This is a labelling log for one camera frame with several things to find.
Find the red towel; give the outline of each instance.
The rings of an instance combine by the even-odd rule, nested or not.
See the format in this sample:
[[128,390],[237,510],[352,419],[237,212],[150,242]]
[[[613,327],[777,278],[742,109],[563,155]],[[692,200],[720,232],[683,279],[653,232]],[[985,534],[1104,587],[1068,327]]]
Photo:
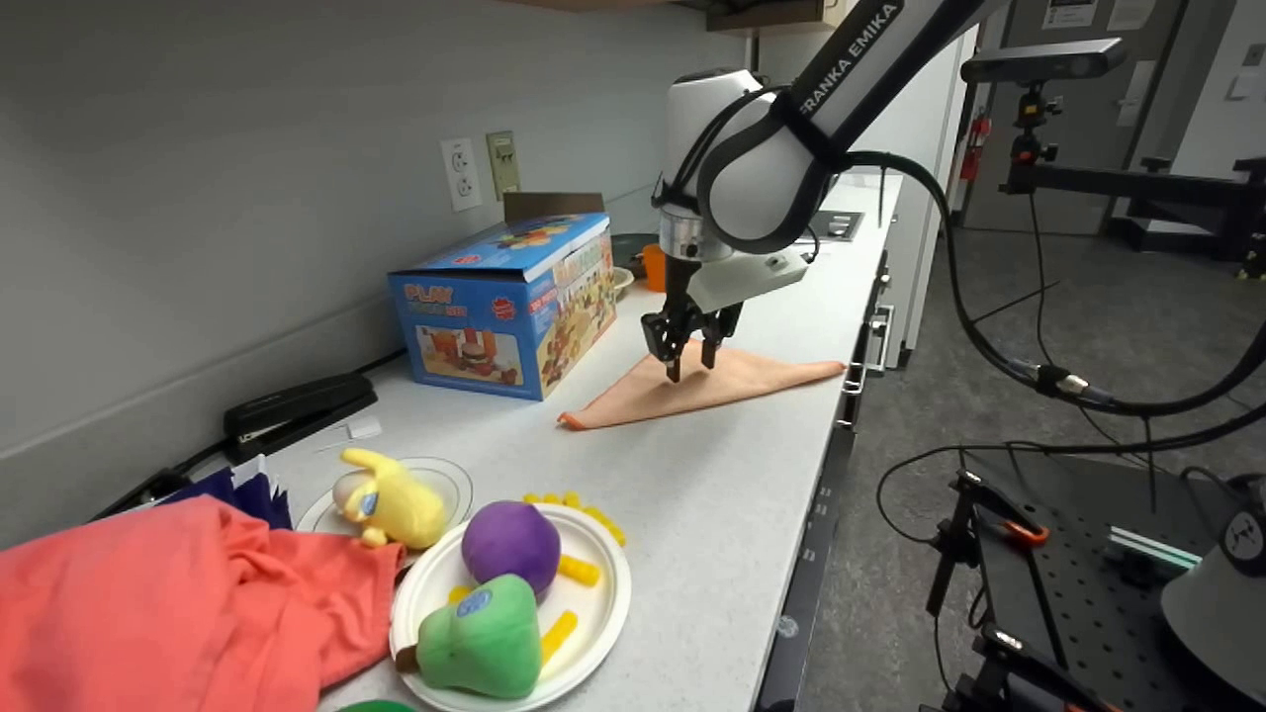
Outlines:
[[388,652],[397,560],[210,498],[5,550],[0,707],[310,712]]

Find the white plate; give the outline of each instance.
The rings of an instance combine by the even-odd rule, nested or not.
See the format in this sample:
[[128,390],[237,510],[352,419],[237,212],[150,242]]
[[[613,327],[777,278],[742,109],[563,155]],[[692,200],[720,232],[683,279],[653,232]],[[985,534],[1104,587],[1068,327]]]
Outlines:
[[[549,655],[542,667],[537,688],[525,699],[488,699],[469,691],[431,688],[423,676],[403,672],[403,683],[442,712],[510,712],[510,707],[542,707],[568,688],[578,688],[593,667],[607,660],[607,652],[622,641],[622,629],[628,621],[634,605],[634,569],[626,550],[591,517],[566,507],[537,507],[563,538],[563,555],[587,556],[600,565],[600,580],[593,590],[554,579],[549,596],[537,610],[542,631],[558,621],[558,612],[572,610],[578,629],[566,637],[566,645]],[[393,605],[393,655],[421,641],[421,625],[429,612],[446,605],[446,593],[455,587],[473,587],[463,560],[463,534],[446,529],[429,556],[421,556],[403,587],[397,590]]]
[[[463,465],[455,465],[446,459],[397,459],[397,463],[403,463],[421,484],[429,484],[442,498],[446,529],[469,517],[473,484],[469,484],[469,473]],[[361,534],[332,507],[332,490],[326,490],[326,498],[315,498],[305,510],[298,529],[349,534],[349,538]]]

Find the gray floor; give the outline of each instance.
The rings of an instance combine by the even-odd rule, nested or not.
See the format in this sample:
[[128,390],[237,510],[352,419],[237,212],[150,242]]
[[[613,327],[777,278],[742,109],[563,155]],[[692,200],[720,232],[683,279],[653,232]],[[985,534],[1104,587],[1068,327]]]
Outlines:
[[[961,236],[964,285],[973,304],[998,304],[1033,285],[1029,236]],[[1047,242],[1047,316],[1046,340],[1052,357],[1114,395],[1163,401],[1184,395],[1209,377],[1222,377],[1266,316],[1266,285],[1234,279],[1232,266],[1135,252],[1114,242]],[[1033,307],[990,322],[990,336],[1035,357]],[[1192,423],[1237,415],[1266,401],[1266,366],[1208,415],[1157,423],[1157,436]],[[1112,423],[1121,438],[1141,436],[1141,423]],[[869,378],[852,459],[852,498],[825,560],[824,605],[816,625],[816,655],[802,707],[919,707],[940,699],[932,666],[932,631],[922,612],[932,555],[889,534],[876,510],[878,473],[926,448],[940,441],[1101,441],[1079,410],[1047,403],[1013,378],[998,377],[961,336],[948,307],[947,266],[928,285],[922,345],[911,366]],[[1266,423],[1199,451],[1159,453],[1168,469],[1188,463],[1220,473],[1266,469]],[[948,514],[948,459],[914,465],[889,488],[889,510],[902,525],[932,534]],[[973,573],[956,573],[940,618],[948,681],[973,672],[964,605]]]

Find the blue box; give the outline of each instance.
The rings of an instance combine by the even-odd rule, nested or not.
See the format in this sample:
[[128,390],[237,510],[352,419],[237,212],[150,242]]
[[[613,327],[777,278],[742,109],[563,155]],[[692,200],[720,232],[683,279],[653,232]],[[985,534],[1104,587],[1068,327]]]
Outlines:
[[498,224],[388,278],[421,382],[547,401],[613,323],[609,216]]

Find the electrical outlet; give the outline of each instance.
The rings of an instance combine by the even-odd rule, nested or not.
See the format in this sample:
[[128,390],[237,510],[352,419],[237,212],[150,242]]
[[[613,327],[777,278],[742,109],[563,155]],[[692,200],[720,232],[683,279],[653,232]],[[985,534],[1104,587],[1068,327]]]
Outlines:
[[514,132],[492,132],[488,138],[488,167],[492,167],[492,191],[498,198],[518,195],[518,155],[514,155]]
[[442,175],[446,175],[446,195],[455,209],[479,209],[483,191],[479,191],[479,163],[473,163],[473,142],[469,138],[446,138],[438,142],[442,149]]

